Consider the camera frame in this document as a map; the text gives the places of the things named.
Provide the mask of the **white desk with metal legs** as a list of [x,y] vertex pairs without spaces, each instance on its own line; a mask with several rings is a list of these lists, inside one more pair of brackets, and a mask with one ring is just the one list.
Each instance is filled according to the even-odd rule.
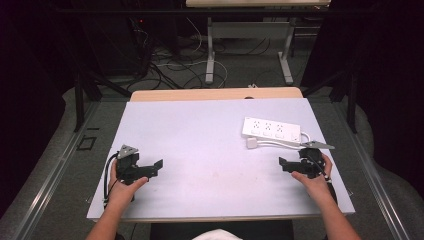
[[[186,0],[186,6],[200,10],[319,10],[328,6],[331,0]],[[207,18],[208,58],[205,83],[212,84],[214,80],[215,50],[214,39],[283,39],[283,50],[278,53],[283,80],[287,85],[294,83],[287,61],[289,50],[296,28],[296,17],[284,17],[282,20],[216,21]]]

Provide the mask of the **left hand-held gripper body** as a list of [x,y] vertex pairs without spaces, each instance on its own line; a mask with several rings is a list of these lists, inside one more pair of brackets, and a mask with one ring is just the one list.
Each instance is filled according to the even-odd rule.
[[149,177],[148,169],[137,165],[138,160],[139,153],[137,148],[128,145],[121,147],[118,152],[116,165],[116,176],[121,183],[131,185],[142,177]]

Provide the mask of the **person's left hand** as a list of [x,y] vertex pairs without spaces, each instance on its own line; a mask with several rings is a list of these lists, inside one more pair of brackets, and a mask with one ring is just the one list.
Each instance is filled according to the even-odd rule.
[[110,168],[110,181],[108,184],[108,203],[106,208],[125,210],[132,201],[134,194],[147,182],[147,177],[142,177],[130,185],[121,183],[117,178],[116,162]]

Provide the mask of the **black computer tower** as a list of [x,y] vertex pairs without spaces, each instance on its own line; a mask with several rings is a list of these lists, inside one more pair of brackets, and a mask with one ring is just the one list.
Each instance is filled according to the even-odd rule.
[[147,75],[153,39],[135,19],[92,16],[81,23],[104,75]]

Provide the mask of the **aluminium floor rail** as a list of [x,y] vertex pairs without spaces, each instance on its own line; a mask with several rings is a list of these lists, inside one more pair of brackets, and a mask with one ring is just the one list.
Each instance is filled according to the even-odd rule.
[[[84,240],[93,226],[87,212],[94,197],[104,154],[98,110],[90,103],[82,128],[73,130],[69,114],[37,163],[16,212],[21,219],[10,240]],[[78,151],[83,136],[96,137],[90,151]]]
[[359,154],[359,165],[362,168],[362,172],[364,173],[380,212],[382,213],[394,240],[410,240],[410,236],[403,226],[394,205],[382,184],[381,177],[375,167],[375,164],[372,162],[358,136],[353,133],[351,127],[347,123],[347,115],[344,111],[343,104],[334,103],[333,108],[342,122],[342,126],[347,133],[350,142],[353,144],[352,148]]

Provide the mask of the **person's right hand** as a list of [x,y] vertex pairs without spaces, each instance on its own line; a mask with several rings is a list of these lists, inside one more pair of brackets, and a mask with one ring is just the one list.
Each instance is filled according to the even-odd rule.
[[322,154],[322,158],[325,162],[324,175],[309,179],[303,174],[294,171],[291,173],[291,176],[304,185],[307,193],[316,203],[326,204],[333,199],[326,181],[331,175],[332,162],[325,154]]

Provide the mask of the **black metal stand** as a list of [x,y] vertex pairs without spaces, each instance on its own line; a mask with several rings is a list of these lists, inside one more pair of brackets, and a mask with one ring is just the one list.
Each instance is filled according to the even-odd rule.
[[100,101],[103,97],[98,84],[104,85],[124,97],[130,97],[132,95],[130,91],[125,90],[93,70],[85,67],[78,67],[74,76],[76,107],[75,132],[78,132],[85,123],[84,97],[87,96],[90,101],[95,102]]
[[333,89],[329,94],[331,102],[340,102],[344,96],[347,96],[346,122],[350,130],[356,134],[356,100],[357,100],[357,85],[359,71],[353,67],[346,67],[343,70],[337,71],[330,77],[318,82],[312,87],[302,90],[304,97],[314,94],[324,86],[334,84]]

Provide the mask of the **black floor socket plate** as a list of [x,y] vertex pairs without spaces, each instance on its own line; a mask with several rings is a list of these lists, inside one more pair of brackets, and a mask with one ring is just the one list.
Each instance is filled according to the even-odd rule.
[[96,140],[97,140],[96,137],[83,136],[83,138],[77,144],[77,150],[78,151],[90,151],[93,148]]

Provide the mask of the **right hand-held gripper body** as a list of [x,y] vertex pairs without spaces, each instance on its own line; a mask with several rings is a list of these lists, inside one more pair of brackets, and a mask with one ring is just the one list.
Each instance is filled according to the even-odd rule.
[[307,164],[305,172],[307,177],[313,179],[323,175],[325,179],[329,179],[329,176],[324,171],[326,164],[324,163],[321,149],[334,149],[334,146],[315,140],[302,143],[301,146],[299,157]]

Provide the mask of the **person's white clothing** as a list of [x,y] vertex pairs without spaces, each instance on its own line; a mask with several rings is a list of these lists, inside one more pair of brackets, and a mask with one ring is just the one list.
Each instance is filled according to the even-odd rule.
[[192,240],[242,240],[242,239],[226,230],[215,229],[215,230],[202,233],[194,237]]

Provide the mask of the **white board sheet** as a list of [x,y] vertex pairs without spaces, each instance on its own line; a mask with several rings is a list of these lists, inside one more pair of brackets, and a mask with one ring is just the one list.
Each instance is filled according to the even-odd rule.
[[305,98],[127,103],[111,146],[138,149],[139,163],[162,160],[158,175],[137,191],[127,222],[228,221],[315,217],[320,211],[279,161],[294,150],[249,149],[245,118],[300,125],[324,139]]

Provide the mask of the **white power strip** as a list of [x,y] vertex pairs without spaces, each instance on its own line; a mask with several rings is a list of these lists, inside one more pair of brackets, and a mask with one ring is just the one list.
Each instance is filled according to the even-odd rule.
[[252,117],[244,119],[242,134],[291,146],[299,146],[301,143],[301,128],[299,125]]

